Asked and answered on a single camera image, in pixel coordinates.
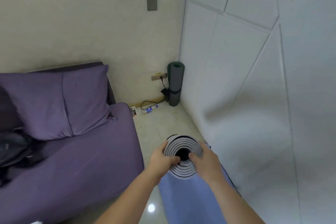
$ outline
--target yoga mat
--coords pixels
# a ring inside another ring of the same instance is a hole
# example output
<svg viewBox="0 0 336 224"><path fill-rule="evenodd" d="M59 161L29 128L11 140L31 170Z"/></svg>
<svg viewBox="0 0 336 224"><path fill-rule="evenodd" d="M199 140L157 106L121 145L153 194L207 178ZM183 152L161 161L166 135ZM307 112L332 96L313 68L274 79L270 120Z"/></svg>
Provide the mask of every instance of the yoga mat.
<svg viewBox="0 0 336 224"><path fill-rule="evenodd" d="M196 174L195 164L188 154L194 152L201 157L203 152L199 143L192 137L172 135L167 138L168 143L163 151L165 156L179 156L181 161L170 167L169 172L178 179L189 179Z"/></svg>
<svg viewBox="0 0 336 224"><path fill-rule="evenodd" d="M222 172L235 188L224 169ZM215 195L198 174L186 180L168 172L162 177L159 190L169 224L227 224Z"/></svg>
<svg viewBox="0 0 336 224"><path fill-rule="evenodd" d="M181 62L172 62L168 64L168 82L169 82L169 105L177 106L180 100L184 65Z"/></svg>

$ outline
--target purple sofa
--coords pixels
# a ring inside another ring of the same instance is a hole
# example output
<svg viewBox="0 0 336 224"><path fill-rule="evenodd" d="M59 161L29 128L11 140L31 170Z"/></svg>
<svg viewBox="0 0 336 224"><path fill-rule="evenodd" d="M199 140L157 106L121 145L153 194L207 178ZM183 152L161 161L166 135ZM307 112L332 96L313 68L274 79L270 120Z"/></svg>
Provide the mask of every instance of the purple sofa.
<svg viewBox="0 0 336 224"><path fill-rule="evenodd" d="M51 69L73 71L101 62ZM115 103L109 82L107 103L116 121L73 137L47 141L46 160L31 169L10 170L13 180L0 188L0 223L54 224L88 206L118 196L144 169L137 132L127 104ZM8 106L0 90L0 107ZM0 112L0 123L13 128L15 110Z"/></svg>

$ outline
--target gray rolled mat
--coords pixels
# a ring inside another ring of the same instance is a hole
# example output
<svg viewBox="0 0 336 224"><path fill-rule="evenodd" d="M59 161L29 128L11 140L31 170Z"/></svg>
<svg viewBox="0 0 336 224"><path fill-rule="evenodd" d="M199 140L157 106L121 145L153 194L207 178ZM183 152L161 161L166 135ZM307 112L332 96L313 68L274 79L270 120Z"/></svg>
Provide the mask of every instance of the gray rolled mat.
<svg viewBox="0 0 336 224"><path fill-rule="evenodd" d="M172 62L167 67L169 81L169 105L177 106L180 100L184 65L181 62Z"/></svg>
<svg viewBox="0 0 336 224"><path fill-rule="evenodd" d="M168 143L163 154L181 158L178 164L170 167L170 173L179 179L191 178L196 173L196 168L188 154L194 152L198 157L201 157L203 154L201 146L190 136L172 135L167 140Z"/></svg>

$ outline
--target forearm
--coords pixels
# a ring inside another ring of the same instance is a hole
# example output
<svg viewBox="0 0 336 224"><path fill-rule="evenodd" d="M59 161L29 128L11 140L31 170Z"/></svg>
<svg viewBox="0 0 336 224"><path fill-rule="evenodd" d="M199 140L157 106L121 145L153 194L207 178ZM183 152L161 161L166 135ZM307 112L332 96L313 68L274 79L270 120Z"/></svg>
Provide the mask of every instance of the forearm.
<svg viewBox="0 0 336 224"><path fill-rule="evenodd" d="M265 224L225 178L209 183L228 224Z"/></svg>
<svg viewBox="0 0 336 224"><path fill-rule="evenodd" d="M95 224L137 224L156 184L157 179L143 171Z"/></svg>

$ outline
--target tile floor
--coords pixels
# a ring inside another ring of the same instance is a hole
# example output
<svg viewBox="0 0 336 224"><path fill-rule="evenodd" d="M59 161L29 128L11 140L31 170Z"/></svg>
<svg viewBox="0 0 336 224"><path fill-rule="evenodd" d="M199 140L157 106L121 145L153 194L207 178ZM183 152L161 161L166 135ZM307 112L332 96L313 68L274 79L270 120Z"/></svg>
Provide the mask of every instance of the tile floor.
<svg viewBox="0 0 336 224"><path fill-rule="evenodd" d="M204 141L202 135L192 122L181 104L171 107L168 103L160 103L159 108L148 114L142 114L137 108L138 116L134 118L145 166L147 166L153 150L173 134L189 135ZM71 218L62 224L93 224L94 221L113 203L110 201L96 205L85 213ZM155 206L154 212L147 211L148 205ZM140 219L140 224L168 224L158 186L149 197L147 206Z"/></svg>

